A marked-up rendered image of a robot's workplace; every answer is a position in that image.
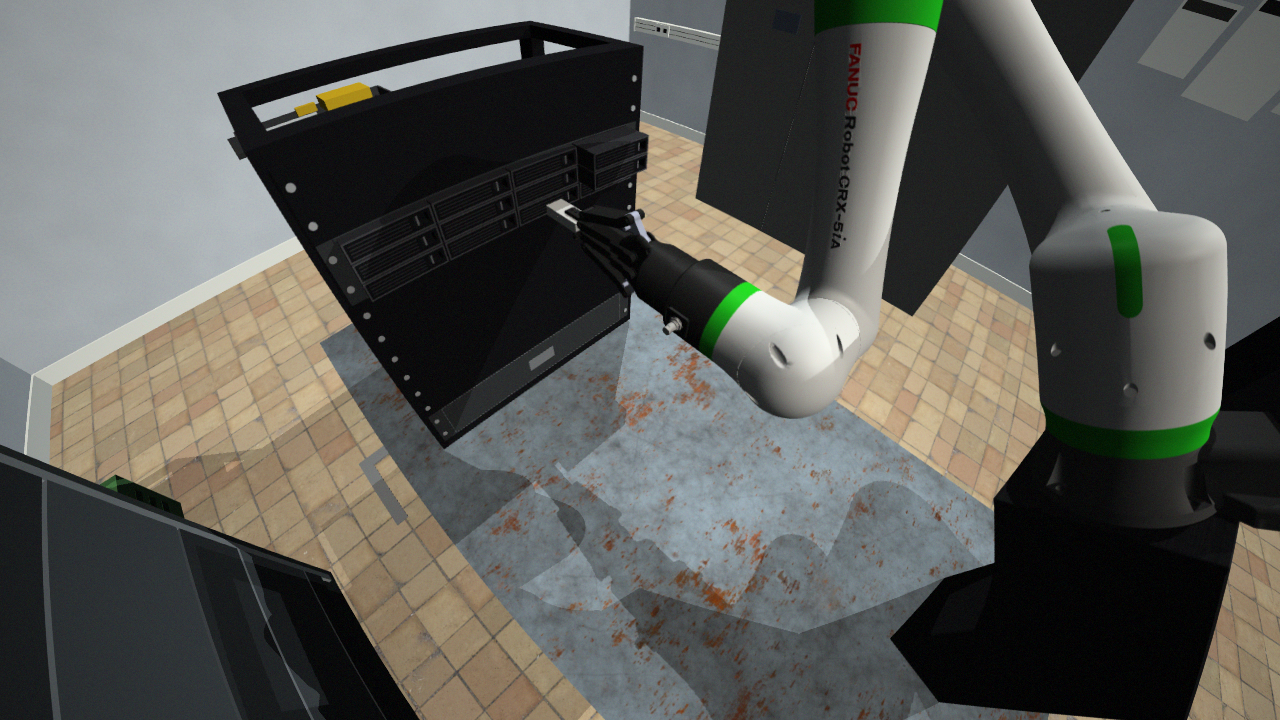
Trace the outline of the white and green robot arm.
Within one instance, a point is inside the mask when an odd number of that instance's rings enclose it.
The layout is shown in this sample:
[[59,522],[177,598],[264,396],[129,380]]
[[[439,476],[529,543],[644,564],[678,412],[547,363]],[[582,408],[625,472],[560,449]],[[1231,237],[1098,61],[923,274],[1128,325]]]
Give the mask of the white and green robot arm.
[[1219,411],[1225,234],[1155,208],[1030,0],[814,0],[814,35],[817,163],[794,302],[703,259],[669,291],[663,333],[771,415],[835,401],[878,333],[933,53],[995,152],[1030,249],[1046,418],[1030,456],[1037,488],[1119,527],[1219,511],[1280,532],[1280,424]]

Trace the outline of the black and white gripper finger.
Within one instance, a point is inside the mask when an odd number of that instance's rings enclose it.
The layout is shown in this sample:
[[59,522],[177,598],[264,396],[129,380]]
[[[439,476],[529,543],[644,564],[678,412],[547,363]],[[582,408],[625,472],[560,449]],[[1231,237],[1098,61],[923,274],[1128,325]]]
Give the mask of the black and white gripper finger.
[[[634,252],[622,247],[620,241],[628,234],[632,234],[630,232],[634,232],[634,234],[643,234],[648,242],[652,241],[648,237],[641,222],[645,217],[643,209],[625,211],[614,208],[593,205],[591,208],[581,211],[579,208],[573,208],[570,202],[559,199],[556,202],[548,204],[547,211],[550,211],[553,215],[561,218],[561,220],[573,228],[579,228],[579,231],[582,231],[602,243],[605,243],[611,247],[611,252],[623,258],[625,263],[628,264],[635,263],[636,256]],[[618,228],[623,228],[623,231],[628,232],[620,231]]]
[[561,218],[553,215],[550,211],[547,211],[547,215],[553,218],[556,222],[559,222],[570,231],[573,231],[573,240],[584,241],[581,243],[582,251],[586,252],[588,256],[593,259],[593,263],[595,263],[596,266],[599,266],[602,272],[604,272],[605,275],[611,278],[611,281],[613,281],[613,283],[617,286],[617,288],[620,290],[620,292],[623,295],[625,299],[635,293],[635,290],[628,283],[628,281],[634,279],[635,272],[625,263],[621,263],[620,259],[617,259],[618,256],[614,255],[614,252],[611,252],[609,246],[593,238],[590,234],[579,231],[579,228],[573,228],[572,225],[561,220]]

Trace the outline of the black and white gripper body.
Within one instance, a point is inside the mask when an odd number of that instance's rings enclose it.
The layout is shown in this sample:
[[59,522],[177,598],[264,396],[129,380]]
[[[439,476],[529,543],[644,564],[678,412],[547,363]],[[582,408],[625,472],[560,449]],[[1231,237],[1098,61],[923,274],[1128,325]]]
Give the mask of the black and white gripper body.
[[[623,258],[620,256],[617,259],[635,272],[634,279],[628,283],[634,287],[637,299],[663,315],[666,299],[676,281],[699,260],[675,245],[660,243],[648,231],[646,234],[652,240],[650,242],[643,234],[628,234],[620,241],[622,247],[635,254],[635,263],[625,263]],[[635,278],[636,284],[634,284]]]

